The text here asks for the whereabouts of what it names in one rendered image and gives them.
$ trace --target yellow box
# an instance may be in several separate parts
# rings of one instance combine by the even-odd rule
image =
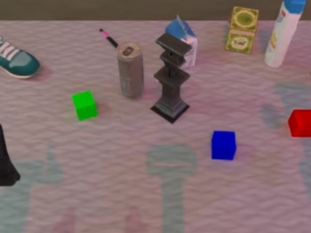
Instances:
[[[257,31],[259,10],[233,7],[225,49],[250,53]]]

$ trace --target white bottle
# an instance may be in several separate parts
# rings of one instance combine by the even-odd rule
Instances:
[[[265,63],[280,67],[296,31],[306,0],[283,0],[265,54]]]

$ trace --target blue cube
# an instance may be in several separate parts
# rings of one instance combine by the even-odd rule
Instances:
[[[211,139],[212,159],[233,160],[237,151],[235,132],[214,131]]]

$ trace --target shoe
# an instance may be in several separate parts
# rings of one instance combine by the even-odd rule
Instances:
[[[12,46],[0,36],[0,67],[15,78],[27,79],[39,69],[40,63],[34,56]]]

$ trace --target red cube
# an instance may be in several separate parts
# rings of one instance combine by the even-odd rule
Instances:
[[[311,137],[311,109],[293,110],[288,125],[292,137]]]

